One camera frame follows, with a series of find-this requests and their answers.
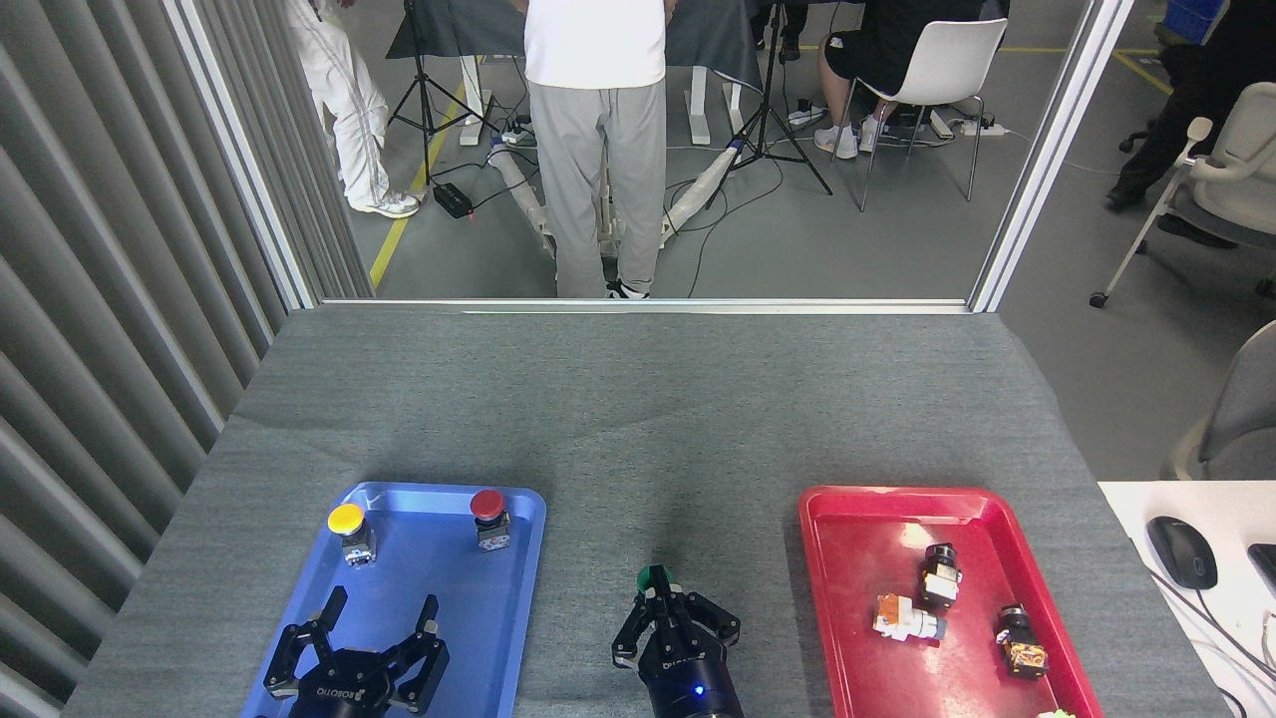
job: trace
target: gray floor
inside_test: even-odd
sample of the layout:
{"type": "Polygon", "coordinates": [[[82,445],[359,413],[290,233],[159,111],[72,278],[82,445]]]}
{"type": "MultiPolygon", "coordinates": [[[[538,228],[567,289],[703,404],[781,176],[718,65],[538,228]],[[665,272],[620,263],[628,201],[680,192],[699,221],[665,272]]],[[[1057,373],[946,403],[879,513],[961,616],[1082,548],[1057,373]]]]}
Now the gray floor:
{"type": "MultiPolygon", "coordinates": [[[[984,96],[998,122],[1031,136],[1083,3],[1020,5],[984,96]]],[[[818,42],[832,11],[832,5],[813,8],[804,45],[818,42]]],[[[841,26],[849,15],[846,9],[838,13],[833,22],[841,26]]],[[[1151,27],[1161,14],[1164,3],[1141,0],[1118,46],[1155,47],[1151,27]]],[[[346,13],[347,29],[392,106],[411,82],[412,62],[376,57],[401,17],[393,4],[366,3],[346,13]]],[[[1145,68],[1162,77],[1155,64],[1145,68]]],[[[459,83],[454,60],[431,59],[427,69],[449,91],[459,83]]],[[[783,89],[773,93],[777,105],[785,98],[795,103],[799,97],[818,97],[813,52],[804,52],[785,70],[776,73],[783,89]]],[[[688,75],[685,69],[671,69],[669,77],[670,145],[676,148],[670,150],[670,184],[693,177],[716,150],[688,147],[681,114],[688,75]]],[[[523,97],[508,59],[487,60],[482,78],[504,105],[523,97]]],[[[729,128],[716,85],[711,80],[709,120],[720,147],[729,128]]],[[[1115,59],[1109,62],[1078,128],[1072,166],[1062,170],[1000,307],[1054,388],[1064,420],[1099,480],[1155,478],[1168,448],[1208,409],[1231,353],[1276,316],[1276,302],[1252,292],[1271,267],[1270,256],[1247,249],[1211,250],[1155,232],[1151,251],[1136,258],[1108,306],[1087,305],[1088,293],[1108,282],[1146,216],[1102,208],[1111,173],[1125,158],[1116,142],[1154,116],[1164,99],[1147,79],[1115,59]]],[[[448,103],[435,96],[438,110],[448,103]]],[[[526,102],[522,106],[526,111],[526,102]]],[[[499,119],[508,114],[494,112],[499,119]]],[[[832,161],[813,150],[812,129],[798,134],[835,195],[826,196],[801,165],[760,161],[734,172],[726,205],[720,200],[688,224],[704,227],[726,208],[732,212],[711,235],[699,230],[670,240],[661,253],[655,295],[688,296],[693,282],[697,297],[968,293],[1023,165],[1027,139],[1014,134],[985,138],[970,203],[961,195],[968,138],[919,149],[907,161],[902,150],[883,150],[874,168],[872,204],[860,214],[852,193],[863,190],[866,162],[832,161]],[[772,194],[739,208],[777,184],[772,194]]],[[[439,142],[433,171],[484,159],[484,147],[457,147],[453,134],[439,142]]],[[[777,152],[792,154],[783,144],[777,152]]],[[[399,186],[416,176],[421,157],[420,134],[394,122],[385,162],[399,186]]],[[[445,179],[475,200],[503,187],[491,168],[462,167],[445,179]]],[[[369,267],[378,256],[383,263],[389,258],[378,287],[383,297],[554,292],[553,260],[508,195],[494,198],[472,219],[453,219],[431,201],[398,230],[385,219],[353,212],[351,223],[369,267]]]]}

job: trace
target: person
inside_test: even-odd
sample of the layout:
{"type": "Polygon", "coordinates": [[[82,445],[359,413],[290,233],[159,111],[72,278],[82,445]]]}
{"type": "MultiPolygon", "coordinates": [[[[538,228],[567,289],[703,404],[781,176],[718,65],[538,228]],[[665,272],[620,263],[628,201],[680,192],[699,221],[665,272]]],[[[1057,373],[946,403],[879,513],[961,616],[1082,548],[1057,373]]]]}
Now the person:
{"type": "MultiPolygon", "coordinates": [[[[767,46],[767,22],[776,3],[767,3],[758,14],[749,19],[753,29],[753,43],[762,50],[767,46]]],[[[792,62],[801,57],[801,46],[798,43],[801,31],[806,28],[806,10],[810,8],[799,3],[780,3],[785,9],[785,26],[780,29],[780,61],[792,62]]]]}
{"type": "Polygon", "coordinates": [[[665,210],[665,26],[678,0],[510,0],[523,42],[537,158],[563,297],[646,298],[665,210]],[[604,156],[624,221],[604,282],[604,156]]]}
{"type": "Polygon", "coordinates": [[[1276,80],[1272,28],[1276,28],[1276,0],[1231,0],[1205,46],[1170,45],[1161,51],[1174,92],[1143,145],[1108,190],[1111,209],[1119,212],[1143,201],[1147,189],[1174,166],[1193,119],[1205,116],[1213,121],[1210,136],[1193,148],[1207,154],[1240,92],[1256,82],[1276,80]]]}
{"type": "Polygon", "coordinates": [[[903,84],[912,50],[926,23],[976,20],[983,5],[983,0],[870,0],[865,5],[860,29],[826,37],[819,50],[819,84],[833,126],[815,130],[815,147],[842,159],[872,152],[878,124],[886,122],[897,103],[878,102],[864,119],[856,138],[850,117],[842,114],[851,80],[859,77],[882,92],[894,94],[903,84]]]}
{"type": "MultiPolygon", "coordinates": [[[[342,8],[353,4],[341,0],[342,8]]],[[[362,56],[336,23],[333,0],[288,0],[285,14],[329,150],[337,154],[346,201],[359,212],[393,219],[412,216],[420,201],[392,190],[382,165],[389,107],[362,56]],[[333,116],[330,131],[325,111],[333,116]]]]}

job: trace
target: gray curtain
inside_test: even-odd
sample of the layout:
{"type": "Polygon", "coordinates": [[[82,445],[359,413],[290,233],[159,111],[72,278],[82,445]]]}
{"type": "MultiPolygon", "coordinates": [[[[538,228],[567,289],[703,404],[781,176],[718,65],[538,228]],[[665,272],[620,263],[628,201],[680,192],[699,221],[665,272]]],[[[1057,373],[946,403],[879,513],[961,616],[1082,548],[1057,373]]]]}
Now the gray curtain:
{"type": "Polygon", "coordinates": [[[268,1],[0,3],[0,714],[70,695],[288,292],[371,293],[282,37],[268,1]]]}

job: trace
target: black shorts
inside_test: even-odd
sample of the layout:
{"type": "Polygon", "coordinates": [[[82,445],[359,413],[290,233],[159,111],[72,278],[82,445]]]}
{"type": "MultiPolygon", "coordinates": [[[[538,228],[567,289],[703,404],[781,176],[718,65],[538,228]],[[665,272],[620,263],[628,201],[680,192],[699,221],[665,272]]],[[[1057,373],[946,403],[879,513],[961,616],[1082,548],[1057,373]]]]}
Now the black shorts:
{"type": "Polygon", "coordinates": [[[909,69],[907,59],[891,61],[877,37],[859,29],[835,32],[824,41],[824,57],[835,73],[849,80],[860,78],[863,82],[892,94],[903,84],[909,69]]]}
{"type": "Polygon", "coordinates": [[[855,79],[869,69],[872,60],[866,46],[872,43],[868,33],[857,29],[835,32],[824,41],[824,59],[835,73],[855,79]]]}

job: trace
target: table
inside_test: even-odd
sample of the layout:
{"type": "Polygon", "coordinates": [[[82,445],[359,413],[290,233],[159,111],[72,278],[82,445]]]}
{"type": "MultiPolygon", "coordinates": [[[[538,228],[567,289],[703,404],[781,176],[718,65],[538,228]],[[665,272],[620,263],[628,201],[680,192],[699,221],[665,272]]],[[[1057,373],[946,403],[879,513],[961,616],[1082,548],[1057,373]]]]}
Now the table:
{"type": "Polygon", "coordinates": [[[815,485],[998,494],[1109,715],[1228,715],[995,314],[378,302],[288,319],[64,715],[236,714],[328,504],[361,481],[545,497],[519,718],[649,717],[607,654],[648,562],[741,619],[749,715],[829,715],[796,511],[815,485]]]}
{"type": "MultiPolygon", "coordinates": [[[[523,15],[509,0],[420,0],[413,8],[422,54],[470,57],[463,65],[467,98],[485,99],[477,82],[473,55],[524,54],[523,15]]],[[[706,68],[754,89],[762,87],[750,40],[749,9],[752,6],[746,8],[745,0],[694,0],[679,4],[669,24],[665,40],[666,61],[670,65],[694,68],[686,102],[692,135],[699,144],[709,142],[708,121],[704,117],[706,68]]],[[[404,18],[385,57],[412,57],[415,54],[411,26],[404,18]]],[[[738,87],[735,98],[738,114],[738,87]]],[[[478,126],[473,126],[471,133],[463,133],[462,144],[476,144],[477,136],[478,126]]]]}
{"type": "MultiPolygon", "coordinates": [[[[1276,482],[1102,482],[1099,486],[1139,559],[1166,580],[1169,576],[1147,538],[1147,522],[1169,515],[1201,532],[1219,564],[1219,585],[1201,592],[1202,597],[1247,650],[1262,656],[1263,620],[1276,611],[1276,596],[1245,550],[1252,543],[1276,543],[1272,523],[1276,482]]],[[[1197,603],[1193,592],[1180,588],[1179,593],[1197,603]]],[[[1213,681],[1242,700],[1250,718],[1276,717],[1276,682],[1244,677],[1233,662],[1253,667],[1240,652],[1182,602],[1170,596],[1165,596],[1165,602],[1213,681]]]]}

